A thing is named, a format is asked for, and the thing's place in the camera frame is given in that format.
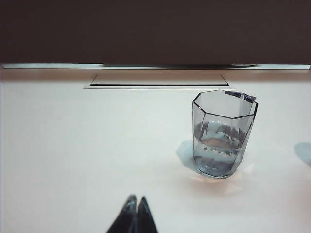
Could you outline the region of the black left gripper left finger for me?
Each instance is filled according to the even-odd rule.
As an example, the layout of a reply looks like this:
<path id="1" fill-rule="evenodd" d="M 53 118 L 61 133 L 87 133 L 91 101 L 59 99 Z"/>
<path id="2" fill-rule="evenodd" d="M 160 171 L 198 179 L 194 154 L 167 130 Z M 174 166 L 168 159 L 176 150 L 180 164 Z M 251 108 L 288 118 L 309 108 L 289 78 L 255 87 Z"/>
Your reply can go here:
<path id="1" fill-rule="evenodd" d="M 137 232 L 137 197 L 130 195 L 118 216 L 107 230 L 107 233 L 136 233 Z"/>

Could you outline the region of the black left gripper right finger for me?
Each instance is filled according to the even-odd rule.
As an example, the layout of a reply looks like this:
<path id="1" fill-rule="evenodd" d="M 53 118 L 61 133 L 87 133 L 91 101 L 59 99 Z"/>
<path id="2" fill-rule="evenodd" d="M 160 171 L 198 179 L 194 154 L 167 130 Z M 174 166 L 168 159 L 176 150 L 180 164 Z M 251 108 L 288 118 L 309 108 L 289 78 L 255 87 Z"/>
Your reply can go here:
<path id="1" fill-rule="evenodd" d="M 158 233 L 147 199 L 143 196 L 135 218 L 135 233 Z"/>

